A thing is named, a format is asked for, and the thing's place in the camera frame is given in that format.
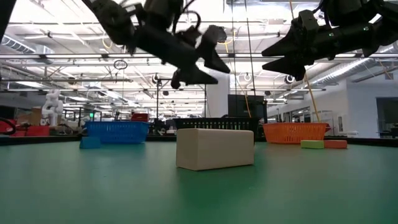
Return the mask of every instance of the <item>blue basket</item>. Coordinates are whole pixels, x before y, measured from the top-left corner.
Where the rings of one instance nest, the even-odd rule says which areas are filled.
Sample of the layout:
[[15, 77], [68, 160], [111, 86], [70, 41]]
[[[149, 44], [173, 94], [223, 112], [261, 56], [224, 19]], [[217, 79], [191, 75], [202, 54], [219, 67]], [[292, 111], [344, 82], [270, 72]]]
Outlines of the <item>blue basket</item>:
[[146, 140], [149, 123], [138, 121], [89, 121], [87, 133], [103, 144], [137, 144]]

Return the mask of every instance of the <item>yellow-green block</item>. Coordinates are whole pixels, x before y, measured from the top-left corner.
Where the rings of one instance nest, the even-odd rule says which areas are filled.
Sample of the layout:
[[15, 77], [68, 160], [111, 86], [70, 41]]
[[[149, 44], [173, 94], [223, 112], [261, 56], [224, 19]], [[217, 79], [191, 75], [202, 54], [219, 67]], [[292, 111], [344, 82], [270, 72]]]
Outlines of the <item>yellow-green block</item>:
[[324, 149], [325, 144], [323, 143], [323, 141], [302, 140], [301, 148], [302, 149]]

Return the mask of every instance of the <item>green table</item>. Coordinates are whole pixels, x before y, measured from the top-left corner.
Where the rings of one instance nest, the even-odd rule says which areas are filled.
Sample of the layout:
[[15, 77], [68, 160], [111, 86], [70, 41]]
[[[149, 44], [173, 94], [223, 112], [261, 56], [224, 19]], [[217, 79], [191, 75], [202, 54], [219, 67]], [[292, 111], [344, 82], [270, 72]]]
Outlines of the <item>green table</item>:
[[0, 223], [398, 223], [398, 149], [256, 144], [254, 166], [175, 167], [174, 142], [0, 147]]

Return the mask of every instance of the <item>wooden block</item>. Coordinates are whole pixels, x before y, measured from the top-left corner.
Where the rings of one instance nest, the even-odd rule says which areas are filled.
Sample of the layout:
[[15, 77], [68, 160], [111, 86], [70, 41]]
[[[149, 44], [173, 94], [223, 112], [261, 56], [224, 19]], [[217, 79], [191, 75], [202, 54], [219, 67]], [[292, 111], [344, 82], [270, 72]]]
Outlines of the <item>wooden block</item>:
[[177, 167], [219, 169], [254, 164], [254, 133], [222, 129], [179, 129]]
[[345, 140], [324, 140], [327, 149], [346, 149], [347, 141]]
[[302, 140], [301, 148], [303, 149], [323, 149], [325, 148], [323, 141]]

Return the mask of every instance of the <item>pillar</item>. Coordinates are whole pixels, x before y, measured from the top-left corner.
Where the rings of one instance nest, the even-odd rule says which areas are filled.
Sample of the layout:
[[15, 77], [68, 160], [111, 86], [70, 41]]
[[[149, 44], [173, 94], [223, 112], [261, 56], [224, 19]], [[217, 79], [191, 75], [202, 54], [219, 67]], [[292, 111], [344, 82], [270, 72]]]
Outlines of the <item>pillar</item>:
[[228, 114], [228, 94], [230, 75], [210, 70], [209, 74], [218, 79], [217, 85], [207, 85], [207, 118], [220, 118]]

